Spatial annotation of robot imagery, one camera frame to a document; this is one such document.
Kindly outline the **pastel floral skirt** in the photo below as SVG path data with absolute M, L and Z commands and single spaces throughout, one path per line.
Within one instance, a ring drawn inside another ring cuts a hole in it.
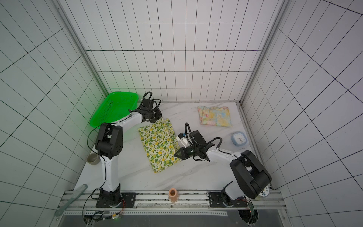
M 198 106 L 198 114 L 201 125 L 232 127 L 228 107 Z

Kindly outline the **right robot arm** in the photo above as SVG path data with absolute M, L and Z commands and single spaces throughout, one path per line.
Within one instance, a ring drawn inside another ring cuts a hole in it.
M 180 133 L 176 138 L 182 147 L 175 152 L 174 157 L 181 160 L 193 158 L 195 161 L 218 162 L 231 168 L 234 179 L 223 191 L 232 200 L 243 196 L 255 199 L 272 181 L 270 173 L 251 151 L 238 153 L 223 150 L 220 148 L 223 142 L 220 137 L 206 142 L 196 130 Z

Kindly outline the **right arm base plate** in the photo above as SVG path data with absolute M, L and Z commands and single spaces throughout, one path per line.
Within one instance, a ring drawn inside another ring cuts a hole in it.
M 209 192 L 207 194 L 211 208 L 246 208 L 247 202 L 243 200 L 232 200 L 226 193 Z

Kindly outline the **green lemon print skirt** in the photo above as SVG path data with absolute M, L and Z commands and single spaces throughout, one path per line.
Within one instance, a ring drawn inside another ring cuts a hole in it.
M 154 124 L 140 127 L 138 132 L 155 174 L 181 162 L 174 156 L 180 146 L 169 119 L 161 118 Z

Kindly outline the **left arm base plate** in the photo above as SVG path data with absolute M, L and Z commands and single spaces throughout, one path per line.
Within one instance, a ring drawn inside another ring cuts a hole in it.
M 97 199 L 97 208 L 133 208 L 136 200 L 136 193 L 121 193 L 114 198 L 107 198 L 100 195 Z

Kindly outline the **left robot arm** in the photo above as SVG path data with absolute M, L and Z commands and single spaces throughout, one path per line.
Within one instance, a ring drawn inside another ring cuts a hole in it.
M 143 98 L 139 107 L 129 110 L 129 115 L 115 123 L 100 125 L 95 150 L 104 165 L 105 183 L 100 187 L 97 208 L 118 208 L 123 205 L 121 184 L 118 175 L 118 157 L 123 149 L 123 134 L 143 123 L 155 123 L 162 117 L 159 109 L 161 100 Z

